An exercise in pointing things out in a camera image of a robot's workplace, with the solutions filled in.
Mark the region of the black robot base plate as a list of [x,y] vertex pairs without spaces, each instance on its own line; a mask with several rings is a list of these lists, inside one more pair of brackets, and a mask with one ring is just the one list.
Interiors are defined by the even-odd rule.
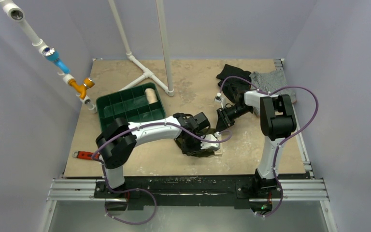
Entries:
[[94,198],[127,200],[129,210],[145,206],[208,206],[251,209],[267,213],[279,202],[281,186],[255,174],[191,176],[127,176],[118,189],[104,181],[95,185]]

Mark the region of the olive green underwear cream waistband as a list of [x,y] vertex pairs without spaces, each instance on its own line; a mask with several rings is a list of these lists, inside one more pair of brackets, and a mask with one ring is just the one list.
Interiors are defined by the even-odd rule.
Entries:
[[[205,140],[222,140],[222,135],[218,132],[215,132],[214,129],[211,128],[205,128],[194,133]],[[204,158],[222,154],[222,148],[219,143],[207,143],[196,139],[183,131],[180,133],[178,138],[174,139],[174,141],[176,145],[181,149],[181,152],[187,156]]]

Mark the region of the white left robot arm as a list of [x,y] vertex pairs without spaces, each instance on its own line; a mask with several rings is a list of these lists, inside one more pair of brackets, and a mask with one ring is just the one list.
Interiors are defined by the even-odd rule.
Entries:
[[176,113],[150,122],[129,122],[117,118],[95,140],[108,180],[106,192],[114,198],[123,195],[123,165],[133,149],[145,143],[173,139],[183,154],[199,156],[220,149],[218,138],[209,131],[210,122],[204,113],[195,116]]

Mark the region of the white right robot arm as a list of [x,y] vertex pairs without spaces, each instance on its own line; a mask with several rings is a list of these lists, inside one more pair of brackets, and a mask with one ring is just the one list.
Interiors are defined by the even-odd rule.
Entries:
[[259,109],[260,128],[265,136],[264,149],[256,175],[260,179],[252,183],[252,191],[256,196],[263,197],[271,190],[268,179],[278,176],[280,155],[284,149],[284,141],[296,130],[296,118],[291,97],[287,94],[270,95],[249,90],[240,93],[238,101],[226,106],[220,93],[214,98],[221,103],[216,110],[217,124],[215,130],[224,131],[235,124],[235,119]]

